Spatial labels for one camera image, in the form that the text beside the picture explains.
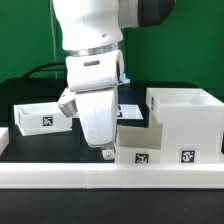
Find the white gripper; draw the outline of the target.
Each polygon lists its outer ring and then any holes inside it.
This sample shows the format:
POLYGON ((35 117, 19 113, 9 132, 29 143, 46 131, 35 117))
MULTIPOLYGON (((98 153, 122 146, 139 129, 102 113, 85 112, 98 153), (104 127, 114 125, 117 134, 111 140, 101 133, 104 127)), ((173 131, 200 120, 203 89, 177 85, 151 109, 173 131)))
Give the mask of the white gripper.
POLYGON ((94 56, 66 58, 67 83, 75 93, 82 130, 88 145, 102 150, 104 160, 115 158, 118 85, 124 72, 120 50, 94 56))

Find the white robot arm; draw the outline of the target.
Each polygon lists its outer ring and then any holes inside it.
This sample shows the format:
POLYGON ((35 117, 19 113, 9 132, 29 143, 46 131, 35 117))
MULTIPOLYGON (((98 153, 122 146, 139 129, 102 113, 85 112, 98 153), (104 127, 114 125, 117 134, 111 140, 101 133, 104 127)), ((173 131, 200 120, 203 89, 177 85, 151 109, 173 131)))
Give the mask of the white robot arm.
POLYGON ((53 0, 67 53, 67 87, 59 108, 78 115, 87 144, 114 157, 118 85, 124 59, 122 30, 156 26, 170 15, 176 0, 53 0))

